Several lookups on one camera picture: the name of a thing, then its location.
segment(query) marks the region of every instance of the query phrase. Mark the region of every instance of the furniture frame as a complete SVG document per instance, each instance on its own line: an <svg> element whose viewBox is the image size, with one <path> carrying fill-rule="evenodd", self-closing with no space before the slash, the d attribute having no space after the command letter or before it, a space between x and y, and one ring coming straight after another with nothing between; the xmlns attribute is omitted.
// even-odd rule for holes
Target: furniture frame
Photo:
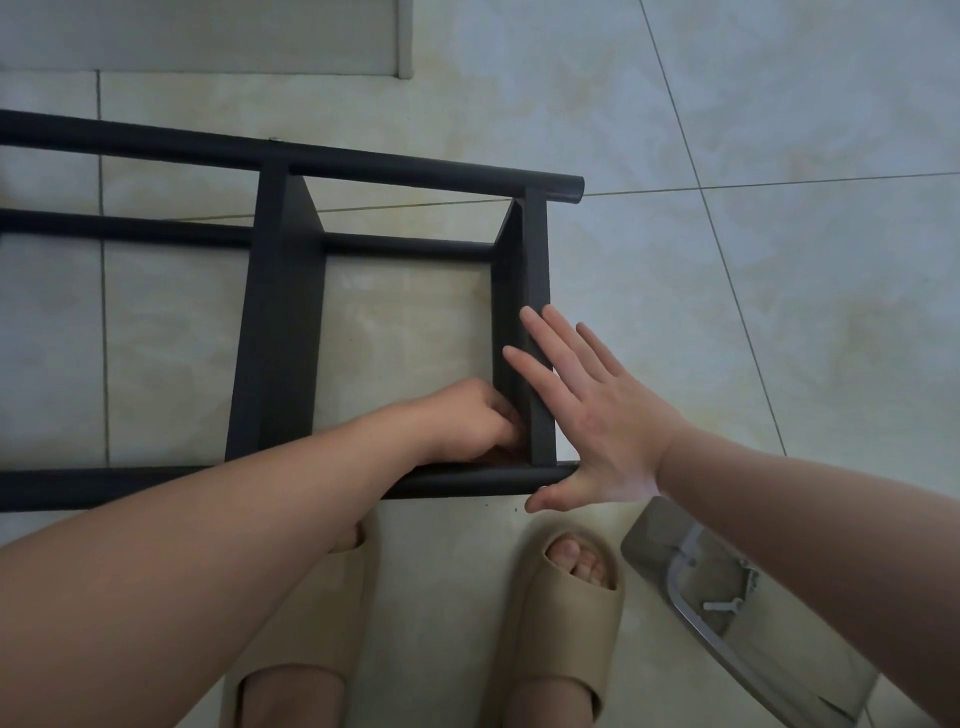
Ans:
<svg viewBox="0 0 960 728"><path fill-rule="evenodd" d="M387 497L528 494L576 467L557 463L553 418L500 351L510 344L547 364L517 313L523 305L539 310L550 301L547 202L578 203L582 177L11 110L0 110L0 146L259 173L249 228L0 209L0 234L250 251L227 460L311 434L326 260L351 255L490 264L493 385L516 407L529 435L522 465L418 468ZM327 232L304 177L443 189L512 202L492 245ZM89 508L203 467L5 471L0 473L0 511Z"/></svg>

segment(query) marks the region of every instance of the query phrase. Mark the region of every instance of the metal tube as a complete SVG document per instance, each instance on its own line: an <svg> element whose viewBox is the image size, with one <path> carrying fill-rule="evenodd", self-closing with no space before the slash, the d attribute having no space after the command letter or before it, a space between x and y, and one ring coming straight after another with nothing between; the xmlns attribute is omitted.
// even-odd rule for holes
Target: metal tube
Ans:
<svg viewBox="0 0 960 728"><path fill-rule="evenodd" d="M237 249L249 248L252 238L252 229L240 225L100 217L7 208L0 208L0 232L31 232L60 237Z"/></svg>
<svg viewBox="0 0 960 728"><path fill-rule="evenodd" d="M385 498L521 496L573 473L577 463L432 465L403 476ZM174 480L204 466L86 468L0 472L0 513L93 508Z"/></svg>
<svg viewBox="0 0 960 728"><path fill-rule="evenodd" d="M491 243L433 240L423 237L353 235L345 232L325 232L324 250L330 255L413 257L477 263L489 263L493 255Z"/></svg>
<svg viewBox="0 0 960 728"><path fill-rule="evenodd" d="M538 189L547 200L563 203L578 203L584 195L584 178L572 175L28 111L0 110L0 145L233 169L260 169L264 162L282 160L291 174L305 177L495 197L522 197L527 189Z"/></svg>

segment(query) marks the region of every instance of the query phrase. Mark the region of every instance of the right hand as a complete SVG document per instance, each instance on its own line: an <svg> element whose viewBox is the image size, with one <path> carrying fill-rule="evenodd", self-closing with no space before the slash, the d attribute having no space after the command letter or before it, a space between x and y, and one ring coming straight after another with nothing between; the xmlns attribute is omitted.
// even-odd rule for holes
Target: right hand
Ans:
<svg viewBox="0 0 960 728"><path fill-rule="evenodd" d="M514 347L504 347L503 355L537 390L580 453L576 473L540 488L527 499L527 512L656 495L663 456L693 425L630 376L584 324L572 327L552 305L542 318L525 306L520 321L559 376Z"/></svg>

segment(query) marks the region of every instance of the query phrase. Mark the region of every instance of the tiled floor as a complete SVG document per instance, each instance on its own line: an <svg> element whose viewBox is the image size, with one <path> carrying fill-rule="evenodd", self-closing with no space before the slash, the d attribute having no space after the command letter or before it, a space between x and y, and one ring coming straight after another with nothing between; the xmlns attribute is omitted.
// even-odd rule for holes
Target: tiled floor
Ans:
<svg viewBox="0 0 960 728"><path fill-rule="evenodd" d="M583 175L583 202L549 211L553 298L635 374L746 444L960 496L949 4L419 0L415 18L409 82L0 73L0 106ZM4 206L248 224L254 186L0 149ZM333 231L490 240L504 210L311 190ZM222 458L245 270L243 255L4 237L0 465ZM326 301L317 426L490 374L482 267L336 261ZM470 725L507 571L537 522L520 503L380 506L350 725ZM638 510L576 517L618 542ZM0 539L63 515L5 516ZM603 725L776 724L639 578L628 593ZM900 698L881 681L864 722L906 724ZM217 704L184 724L210 725Z"/></svg>

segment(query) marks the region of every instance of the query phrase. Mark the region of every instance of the toe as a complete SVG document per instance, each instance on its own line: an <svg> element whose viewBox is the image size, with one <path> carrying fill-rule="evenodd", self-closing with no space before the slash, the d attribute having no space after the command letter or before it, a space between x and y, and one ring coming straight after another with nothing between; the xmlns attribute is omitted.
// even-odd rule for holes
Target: toe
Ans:
<svg viewBox="0 0 960 728"><path fill-rule="evenodd" d="M340 538L337 539L337 542L333 545L333 548L330 551L331 553L339 553L340 551L350 551L360 546L360 543L362 541L363 541L363 538L360 533L360 524L357 523L349 531L341 534Z"/></svg>
<svg viewBox="0 0 960 728"><path fill-rule="evenodd" d="M577 566L573 570L573 575L584 581L590 580L590 571L593 569L589 559L584 558L588 553L589 551L580 550L580 558L577 560Z"/></svg>
<svg viewBox="0 0 960 728"><path fill-rule="evenodd" d="M607 586L607 570L604 569L603 563L598 561L593 565L593 569L590 570L590 584L595 587L606 587Z"/></svg>
<svg viewBox="0 0 960 728"><path fill-rule="evenodd" d="M561 536L546 550L546 557L564 571L573 572L580 561L580 545L569 537Z"/></svg>

